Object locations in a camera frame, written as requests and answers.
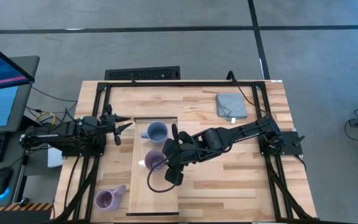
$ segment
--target yellow cable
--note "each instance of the yellow cable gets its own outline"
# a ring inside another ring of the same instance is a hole
[[[49,115],[52,115],[53,116],[53,121],[52,121],[52,126],[55,125],[55,122],[56,122],[56,116],[54,113],[50,113],[50,112],[42,112],[40,115],[36,116],[34,121],[40,121],[40,118],[45,115],[45,114],[49,114]]]

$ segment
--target computer mouse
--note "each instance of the computer mouse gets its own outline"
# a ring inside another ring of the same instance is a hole
[[[13,170],[10,167],[3,167],[0,169],[0,195],[2,195],[9,186],[12,174]]]

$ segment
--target mug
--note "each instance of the mug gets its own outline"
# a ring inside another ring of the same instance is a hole
[[[146,154],[143,161],[139,161],[139,165],[146,167],[148,170],[154,167],[154,172],[160,171],[165,167],[165,155],[159,150],[151,150]]]
[[[117,189],[101,190],[96,194],[94,202],[100,210],[115,210],[121,204],[121,196],[125,189],[125,185],[122,185]]]
[[[147,132],[140,134],[141,138],[149,139],[156,145],[162,145],[168,138],[168,128],[161,122],[154,122],[149,125]]]

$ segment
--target desk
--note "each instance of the desk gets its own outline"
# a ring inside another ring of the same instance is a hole
[[[38,56],[26,56],[26,57],[12,57],[11,60],[15,62],[18,66],[23,68],[28,74],[34,77],[37,71],[40,58]],[[32,86],[31,84],[19,86],[17,91],[18,94],[15,97],[15,103],[9,118],[10,122],[11,122],[11,117],[14,118],[14,121],[9,126],[0,127],[0,133],[19,129],[21,120],[23,117],[25,117],[23,114],[24,114],[25,106],[27,104],[27,100],[29,98],[31,86]],[[6,146],[4,158],[0,162],[0,168],[11,165],[12,162],[20,158],[20,156],[24,155],[24,149],[19,145],[21,134],[24,134],[24,131],[23,132],[16,131],[13,133],[8,133],[9,139]],[[18,181],[21,182],[21,180],[19,180],[19,173],[21,171],[21,167],[22,167],[22,161],[18,161],[12,166],[14,171],[11,181],[9,183],[10,194],[6,198],[0,199],[0,206],[9,205],[14,200],[14,192],[16,190],[16,185]]]
[[[98,82],[82,84],[75,116],[92,114]],[[266,81],[268,100],[272,115],[283,131],[294,128],[282,82]],[[251,87],[241,87],[253,101]],[[109,102],[113,113],[128,117],[177,116],[178,128],[195,134],[210,127],[231,128],[257,119],[255,108],[246,102],[248,118],[229,124],[216,115],[217,93],[238,93],[233,86],[158,86],[158,87],[113,87]],[[101,211],[93,206],[91,222],[251,222],[274,221],[272,199],[265,169],[256,138],[233,145],[230,153],[210,161],[190,164],[184,170],[183,184],[177,187],[179,216],[175,217],[127,217],[129,191],[131,189],[132,148],[134,125],[121,135],[122,145],[115,146],[114,136],[108,134],[104,156],[100,160],[96,190],[114,189],[126,185],[121,207],[115,211]],[[55,197],[57,215],[63,210],[63,201],[68,178],[75,158],[63,163],[62,173]],[[315,216],[306,172],[303,165],[293,156],[282,156],[283,168],[289,191],[307,213]],[[80,159],[70,185],[68,201],[76,193],[81,173]],[[86,192],[81,204],[80,218],[85,215]],[[282,216],[285,207],[278,190]]]

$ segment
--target black grate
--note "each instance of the black grate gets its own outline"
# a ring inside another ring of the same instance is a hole
[[[152,67],[106,70],[105,80],[180,80],[180,67]]]

